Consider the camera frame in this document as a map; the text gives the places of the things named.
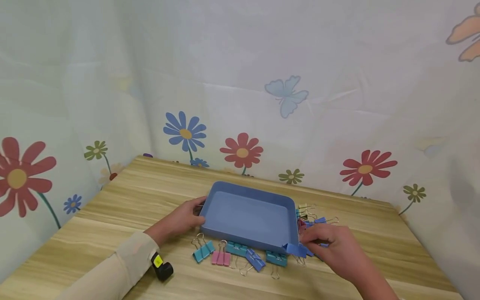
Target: left hand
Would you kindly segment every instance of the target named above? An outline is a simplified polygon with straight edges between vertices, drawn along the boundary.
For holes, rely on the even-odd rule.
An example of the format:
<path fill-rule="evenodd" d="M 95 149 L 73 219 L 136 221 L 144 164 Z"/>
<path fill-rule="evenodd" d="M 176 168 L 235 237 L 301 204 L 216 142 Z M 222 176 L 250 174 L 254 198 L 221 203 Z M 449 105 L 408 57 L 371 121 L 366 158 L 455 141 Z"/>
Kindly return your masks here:
<path fill-rule="evenodd" d="M 184 234 L 191 228 L 203 225 L 205 217 L 198 216 L 206 196 L 185 201 L 175 208 L 170 214 L 156 222 L 149 229 L 145 230 L 160 247 L 167 239 Z"/>

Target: orange butterfly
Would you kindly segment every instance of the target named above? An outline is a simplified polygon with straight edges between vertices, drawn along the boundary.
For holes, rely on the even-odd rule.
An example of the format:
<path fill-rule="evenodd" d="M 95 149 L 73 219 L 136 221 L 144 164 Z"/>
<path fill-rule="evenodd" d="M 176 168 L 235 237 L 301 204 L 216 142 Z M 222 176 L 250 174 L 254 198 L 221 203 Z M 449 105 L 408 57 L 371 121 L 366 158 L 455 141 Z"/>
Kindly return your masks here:
<path fill-rule="evenodd" d="M 456 25 L 452 29 L 452 33 L 447 39 L 447 44 L 454 45 L 464 40 L 472 37 L 474 35 L 480 34 L 480 3 L 475 5 L 474 9 L 475 14 L 468 16 L 460 24 Z M 458 57 L 459 61 L 472 61 L 476 57 L 480 56 L 480 40 L 476 41 L 470 47 L 465 49 L 462 54 Z"/>

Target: blue butterfly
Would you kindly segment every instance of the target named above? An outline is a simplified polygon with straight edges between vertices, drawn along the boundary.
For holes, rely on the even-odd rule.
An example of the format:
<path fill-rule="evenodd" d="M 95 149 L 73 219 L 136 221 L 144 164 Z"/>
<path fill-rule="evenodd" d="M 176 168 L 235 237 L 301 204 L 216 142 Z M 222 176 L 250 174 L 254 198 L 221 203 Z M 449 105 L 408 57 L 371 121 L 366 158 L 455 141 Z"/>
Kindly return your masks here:
<path fill-rule="evenodd" d="M 290 76 L 289 79 L 283 80 L 277 79 L 271 81 L 269 84 L 265 84 L 265 91 L 267 93 L 278 97 L 280 100 L 280 115 L 286 119 L 289 114 L 293 113 L 297 109 L 298 104 L 305 100 L 308 96 L 308 91 L 295 92 L 293 89 L 299 83 L 300 76 Z"/>

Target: flower stem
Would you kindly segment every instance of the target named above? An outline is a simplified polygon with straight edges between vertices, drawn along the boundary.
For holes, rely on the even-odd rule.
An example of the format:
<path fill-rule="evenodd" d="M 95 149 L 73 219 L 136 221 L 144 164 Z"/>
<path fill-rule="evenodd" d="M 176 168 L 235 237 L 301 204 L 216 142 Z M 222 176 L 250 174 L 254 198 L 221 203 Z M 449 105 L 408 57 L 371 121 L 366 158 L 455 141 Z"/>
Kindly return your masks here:
<path fill-rule="evenodd" d="M 412 206 L 412 204 L 413 204 L 413 201 L 411 201 L 410 204 L 409 204 L 404 210 L 402 210 L 402 212 L 401 212 L 400 214 L 398 214 L 398 215 L 401 215 L 402 213 L 406 212 L 407 209 L 409 209 L 410 206 Z"/>
<path fill-rule="evenodd" d="M 105 161 L 107 162 L 108 171 L 110 172 L 110 175 L 112 175 L 112 170 L 110 169 L 110 163 L 108 162 L 107 155 L 103 154 L 103 157 L 105 158 Z"/>
<path fill-rule="evenodd" d="M 193 160 L 192 151 L 190 150 L 190 147 L 188 147 L 188 153 L 190 153 L 190 160 Z"/>
<path fill-rule="evenodd" d="M 45 195 L 40 193 L 40 192 L 37 192 L 37 194 L 40 196 L 40 198 L 42 198 L 43 202 L 45 202 L 45 205 L 48 207 L 48 209 L 50 210 L 53 218 L 55 219 L 55 223 L 57 223 L 57 227 L 60 229 L 61 226 L 60 226 L 60 222 L 57 218 L 57 215 L 55 214 L 55 212 L 53 211 L 53 208 L 52 206 L 50 205 L 50 203 L 48 203 L 48 200 L 45 198 Z"/>
<path fill-rule="evenodd" d="M 353 196 L 353 195 L 355 195 L 355 193 L 356 193 L 356 192 L 359 190 L 359 188 L 360 188 L 362 185 L 363 185 L 363 181 L 362 181 L 362 182 L 360 182 L 360 184 L 358 185 L 358 187 L 356 188 L 356 190 L 355 190 L 355 191 L 353 192 L 353 194 L 352 194 L 352 195 L 350 195 L 350 196 Z"/>

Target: yellow label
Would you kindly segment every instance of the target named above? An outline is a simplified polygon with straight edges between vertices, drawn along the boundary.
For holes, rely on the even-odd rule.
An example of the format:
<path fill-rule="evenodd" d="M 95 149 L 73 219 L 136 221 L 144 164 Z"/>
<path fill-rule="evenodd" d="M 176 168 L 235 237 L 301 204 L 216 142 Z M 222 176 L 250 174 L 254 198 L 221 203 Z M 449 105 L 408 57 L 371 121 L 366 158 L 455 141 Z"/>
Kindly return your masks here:
<path fill-rule="evenodd" d="M 163 260 L 160 255 L 157 255 L 156 258 L 153 260 L 153 264 L 156 268 L 159 268 L 163 264 Z"/>

